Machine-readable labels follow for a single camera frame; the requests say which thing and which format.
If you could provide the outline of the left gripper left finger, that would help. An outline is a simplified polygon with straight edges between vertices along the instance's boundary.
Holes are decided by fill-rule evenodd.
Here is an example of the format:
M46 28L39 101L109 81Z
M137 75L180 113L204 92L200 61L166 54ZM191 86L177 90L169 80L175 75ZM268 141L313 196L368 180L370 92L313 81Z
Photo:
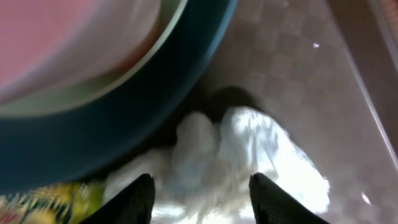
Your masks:
M154 202L154 178L142 174L80 224L149 224Z

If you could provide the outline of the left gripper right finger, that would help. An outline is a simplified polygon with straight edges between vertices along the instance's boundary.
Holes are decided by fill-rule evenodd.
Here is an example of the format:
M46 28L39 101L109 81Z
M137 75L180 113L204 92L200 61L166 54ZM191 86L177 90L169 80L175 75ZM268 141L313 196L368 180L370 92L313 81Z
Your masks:
M249 194L257 224L329 224L262 173L250 177Z

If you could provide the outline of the green yellow snack wrapper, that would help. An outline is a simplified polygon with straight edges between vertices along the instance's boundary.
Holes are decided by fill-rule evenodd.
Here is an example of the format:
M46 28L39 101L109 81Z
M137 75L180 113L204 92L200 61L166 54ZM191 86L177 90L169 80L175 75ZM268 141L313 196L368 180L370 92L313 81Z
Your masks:
M80 223L103 204L104 184L53 184L1 196L1 223Z

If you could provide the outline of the white paper napkin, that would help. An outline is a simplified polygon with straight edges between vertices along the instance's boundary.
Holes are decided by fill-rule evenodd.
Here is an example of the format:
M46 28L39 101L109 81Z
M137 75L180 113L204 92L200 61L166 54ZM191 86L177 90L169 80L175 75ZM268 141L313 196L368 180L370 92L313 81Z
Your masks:
M213 122L193 112L176 133L173 146L150 149L110 173L104 202L149 174L153 223L254 223L249 179L262 173L312 213L328 211L329 181L269 115L232 107Z

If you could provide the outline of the pink plastic cup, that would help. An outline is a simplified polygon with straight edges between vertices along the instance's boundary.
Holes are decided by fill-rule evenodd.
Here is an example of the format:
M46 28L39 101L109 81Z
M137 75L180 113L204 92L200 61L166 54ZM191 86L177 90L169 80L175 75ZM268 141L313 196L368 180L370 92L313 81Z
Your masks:
M1 103L139 61L159 0L1 0Z

